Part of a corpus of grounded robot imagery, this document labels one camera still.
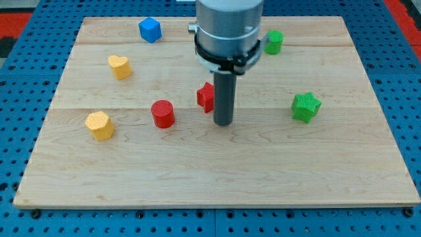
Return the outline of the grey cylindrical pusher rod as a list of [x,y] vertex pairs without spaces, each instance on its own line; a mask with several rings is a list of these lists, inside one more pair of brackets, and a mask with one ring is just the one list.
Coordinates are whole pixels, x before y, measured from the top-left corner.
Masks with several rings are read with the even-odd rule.
[[229,126],[233,121],[235,74],[214,73],[214,123],[219,126]]

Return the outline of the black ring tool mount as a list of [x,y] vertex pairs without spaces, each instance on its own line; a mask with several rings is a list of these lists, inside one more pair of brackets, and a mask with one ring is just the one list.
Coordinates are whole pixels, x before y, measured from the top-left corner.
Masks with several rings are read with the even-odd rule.
[[197,32],[195,54],[199,62],[220,74],[245,74],[260,59],[269,35],[258,32]]

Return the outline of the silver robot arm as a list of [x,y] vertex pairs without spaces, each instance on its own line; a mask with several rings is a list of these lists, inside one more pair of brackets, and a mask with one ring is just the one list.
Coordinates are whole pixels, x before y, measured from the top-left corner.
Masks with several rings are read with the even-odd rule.
[[270,36],[259,38],[263,0],[197,0],[194,35],[199,62],[213,71],[214,123],[231,125],[238,76],[253,67]]

